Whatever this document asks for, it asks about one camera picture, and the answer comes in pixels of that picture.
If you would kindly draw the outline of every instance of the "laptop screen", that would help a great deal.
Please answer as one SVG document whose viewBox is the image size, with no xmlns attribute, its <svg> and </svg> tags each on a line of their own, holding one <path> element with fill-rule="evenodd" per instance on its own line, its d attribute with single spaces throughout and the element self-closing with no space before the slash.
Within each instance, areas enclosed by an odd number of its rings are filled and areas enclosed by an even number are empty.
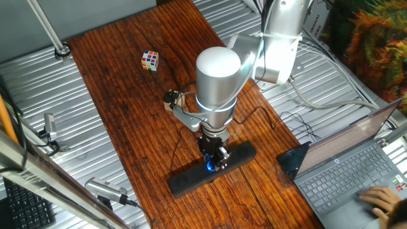
<svg viewBox="0 0 407 229">
<path fill-rule="evenodd" d="M 370 113 L 334 134 L 313 143 L 298 169 L 297 176 L 301 173 L 322 165 L 332 158 L 343 155 L 363 142 L 373 139 L 389 116 L 397 108 L 401 99 L 392 102 L 384 108 Z"/>
</svg>

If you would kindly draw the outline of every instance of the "colorful fabric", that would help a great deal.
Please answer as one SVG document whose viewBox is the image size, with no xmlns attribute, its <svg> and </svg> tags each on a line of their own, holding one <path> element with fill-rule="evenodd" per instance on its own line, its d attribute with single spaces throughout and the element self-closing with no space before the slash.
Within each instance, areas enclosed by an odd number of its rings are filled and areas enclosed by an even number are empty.
<svg viewBox="0 0 407 229">
<path fill-rule="evenodd" d="M 337 57 L 407 116 L 407 1 L 337 0 L 324 31 Z"/>
</svg>

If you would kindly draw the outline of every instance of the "wooden table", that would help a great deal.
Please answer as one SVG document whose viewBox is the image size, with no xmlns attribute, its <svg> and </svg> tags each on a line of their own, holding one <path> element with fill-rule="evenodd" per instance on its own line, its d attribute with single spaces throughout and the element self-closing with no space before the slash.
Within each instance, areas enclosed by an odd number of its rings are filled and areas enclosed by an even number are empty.
<svg viewBox="0 0 407 229">
<path fill-rule="evenodd" d="M 200 52 L 224 46 L 190 0 L 175 0 L 68 44 L 140 205 L 157 228 L 321 227 L 275 159 L 298 141 L 284 124 L 272 130 L 260 109 L 244 125 L 233 122 L 228 128 L 231 145 L 249 140 L 256 148 L 252 162 L 181 198 L 171 194 L 169 167 L 183 124 L 164 110 L 163 95 L 195 80 Z M 160 54 L 157 72 L 142 68 L 145 50 Z M 194 99 L 187 101 L 193 110 Z M 236 119 L 257 106 L 266 108 L 273 122 L 279 119 L 257 86 L 239 99 Z M 199 133 L 184 128 L 181 134 L 176 172 L 202 161 L 195 142 Z"/>
</svg>

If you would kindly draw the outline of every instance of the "corrugated metal sheet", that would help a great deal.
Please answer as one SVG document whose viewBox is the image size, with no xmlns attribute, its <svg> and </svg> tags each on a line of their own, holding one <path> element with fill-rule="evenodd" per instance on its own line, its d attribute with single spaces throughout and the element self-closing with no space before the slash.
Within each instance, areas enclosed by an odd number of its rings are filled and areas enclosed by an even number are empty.
<svg viewBox="0 0 407 229">
<path fill-rule="evenodd" d="M 242 0 L 193 0 L 201 14 L 227 44 L 234 34 L 252 35 L 260 31 L 260 15 Z"/>
<path fill-rule="evenodd" d="M 28 55 L 0 66 L 11 96 L 24 112 L 24 119 L 37 131 L 44 127 L 43 114 L 55 115 L 60 144 L 69 152 L 52 158 L 80 184 L 99 177 L 134 191 L 103 126 L 92 98 L 73 59 L 57 61 L 53 48 Z M 0 193 L 4 195 L 1 182 Z M 114 212 L 126 223 L 149 228 L 144 213 L 132 206 L 112 203 Z M 89 228 L 87 222 L 53 205 L 57 224 L 51 228 Z"/>
<path fill-rule="evenodd" d="M 260 16 L 242 0 L 193 0 L 193 2 L 226 45 L 230 36 L 234 34 L 252 35 L 260 31 Z M 306 46 L 300 45 L 300 47 L 293 68 L 293 77 L 308 100 L 316 104 L 362 100 L 337 68 L 321 55 L 304 50 L 307 49 Z M 260 81 L 258 86 L 278 114 L 284 111 L 298 113 L 319 137 L 325 137 L 371 111 L 356 105 L 326 110 L 310 109 L 288 84 L 273 85 Z M 356 85 L 356 87 L 364 96 L 369 97 L 364 93 L 363 88 L 366 88 L 364 85 Z M 375 101 L 380 101 L 377 96 L 373 96 Z M 281 118 L 299 142 L 315 141 L 315 138 L 308 134 L 306 126 L 296 121 L 295 117 L 283 113 Z M 407 168 L 406 159 L 406 153 L 395 158 L 396 162 L 400 162 L 401 166 Z"/>
<path fill-rule="evenodd" d="M 251 35 L 260 30 L 260 16 L 241 0 L 193 2 L 225 44 L 233 34 Z M 312 102 L 329 104 L 360 99 L 345 78 L 321 56 L 299 49 L 296 64 L 300 66 L 294 75 L 296 82 L 304 96 Z M 130 198 L 136 199 L 73 60 L 66 64 L 56 61 L 53 48 L 48 48 L 1 65 L 0 73 L 17 105 L 25 113 L 24 118 L 36 130 L 43 128 L 43 113 L 54 113 L 57 140 L 70 148 L 69 153 L 53 157 L 62 168 L 81 184 L 91 177 L 99 177 L 126 188 Z M 303 105 L 289 85 L 276 86 L 263 82 L 258 85 L 277 113 L 289 111 L 300 114 L 320 137 L 369 113 L 368 108 L 360 106 L 313 110 Z M 284 122 L 300 142 L 313 141 L 304 125 L 293 118 L 287 118 Z M 385 152 L 403 172 L 407 172 L 406 145 L 401 139 L 387 146 Z M 2 182 L 0 190 L 0 197 L 5 197 Z M 113 208 L 127 223 L 149 228 L 140 210 L 119 204 L 113 204 Z M 55 205 L 53 210 L 57 214 L 57 224 L 52 228 L 92 227 Z"/>
</svg>

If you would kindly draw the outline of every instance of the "hand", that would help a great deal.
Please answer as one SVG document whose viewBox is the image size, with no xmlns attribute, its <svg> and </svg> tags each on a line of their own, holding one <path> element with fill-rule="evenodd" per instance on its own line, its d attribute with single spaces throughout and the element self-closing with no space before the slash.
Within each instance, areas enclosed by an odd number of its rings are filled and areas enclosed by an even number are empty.
<svg viewBox="0 0 407 229">
<path fill-rule="evenodd" d="M 397 194 L 394 193 L 389 187 L 371 187 L 370 189 L 361 193 L 359 198 L 363 201 L 370 202 L 375 204 L 382 209 L 387 211 L 385 214 L 382 210 L 378 208 L 373 209 L 373 214 L 379 217 L 380 228 L 383 228 L 383 225 L 387 225 L 389 220 L 388 213 L 393 211 L 394 206 L 401 199 Z"/>
</svg>

